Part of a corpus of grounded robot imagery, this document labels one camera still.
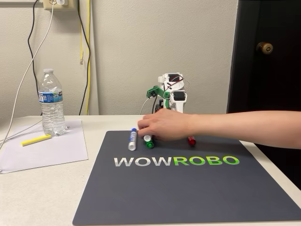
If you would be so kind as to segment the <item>person's hand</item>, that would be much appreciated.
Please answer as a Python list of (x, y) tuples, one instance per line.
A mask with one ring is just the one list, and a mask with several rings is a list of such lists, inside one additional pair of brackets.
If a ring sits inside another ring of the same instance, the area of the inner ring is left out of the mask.
[(156, 113), (144, 115), (138, 121), (138, 135), (153, 135), (161, 140), (177, 140), (199, 133), (199, 125), (194, 114), (161, 109)]

